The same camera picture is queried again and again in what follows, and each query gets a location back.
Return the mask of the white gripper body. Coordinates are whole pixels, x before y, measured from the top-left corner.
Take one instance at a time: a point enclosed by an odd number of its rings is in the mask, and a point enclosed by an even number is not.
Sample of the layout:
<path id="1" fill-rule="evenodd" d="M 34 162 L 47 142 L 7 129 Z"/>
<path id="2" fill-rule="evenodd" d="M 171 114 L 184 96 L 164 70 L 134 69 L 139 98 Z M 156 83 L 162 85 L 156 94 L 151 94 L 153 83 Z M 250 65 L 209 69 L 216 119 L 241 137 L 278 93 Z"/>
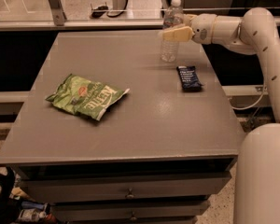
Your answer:
<path id="1" fill-rule="evenodd" d="M 201 14 L 196 16 L 191 22 L 190 27 L 194 32 L 192 40 L 199 44 L 209 45 L 212 43 L 213 27 L 217 15 Z"/>

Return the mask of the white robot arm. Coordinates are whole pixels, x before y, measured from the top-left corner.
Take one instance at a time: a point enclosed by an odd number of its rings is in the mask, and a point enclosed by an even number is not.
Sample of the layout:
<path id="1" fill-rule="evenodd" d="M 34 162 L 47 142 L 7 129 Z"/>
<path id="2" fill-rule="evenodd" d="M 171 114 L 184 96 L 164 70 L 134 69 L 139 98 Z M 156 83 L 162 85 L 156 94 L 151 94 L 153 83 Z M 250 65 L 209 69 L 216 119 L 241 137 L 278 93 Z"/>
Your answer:
<path id="1" fill-rule="evenodd" d="M 237 158 L 233 224 L 280 224 L 280 37 L 272 13 L 253 7 L 242 17 L 185 14 L 184 21 L 161 31 L 171 42 L 216 44 L 256 55 L 274 123 L 250 132 Z"/>

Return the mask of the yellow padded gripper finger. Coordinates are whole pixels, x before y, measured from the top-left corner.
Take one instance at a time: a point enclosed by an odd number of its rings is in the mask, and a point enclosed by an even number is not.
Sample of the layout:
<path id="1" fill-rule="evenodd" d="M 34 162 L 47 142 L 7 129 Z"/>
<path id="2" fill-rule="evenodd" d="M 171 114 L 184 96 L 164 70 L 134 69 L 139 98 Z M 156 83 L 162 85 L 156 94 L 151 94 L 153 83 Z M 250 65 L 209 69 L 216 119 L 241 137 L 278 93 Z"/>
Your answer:
<path id="1" fill-rule="evenodd" d="M 188 42 L 194 36 L 194 32 L 189 26 L 164 29 L 159 33 L 159 37 L 164 41 Z"/>
<path id="2" fill-rule="evenodd" d="M 191 22 L 196 18 L 195 14 L 185 14 L 183 23 L 187 26 L 191 26 Z"/>

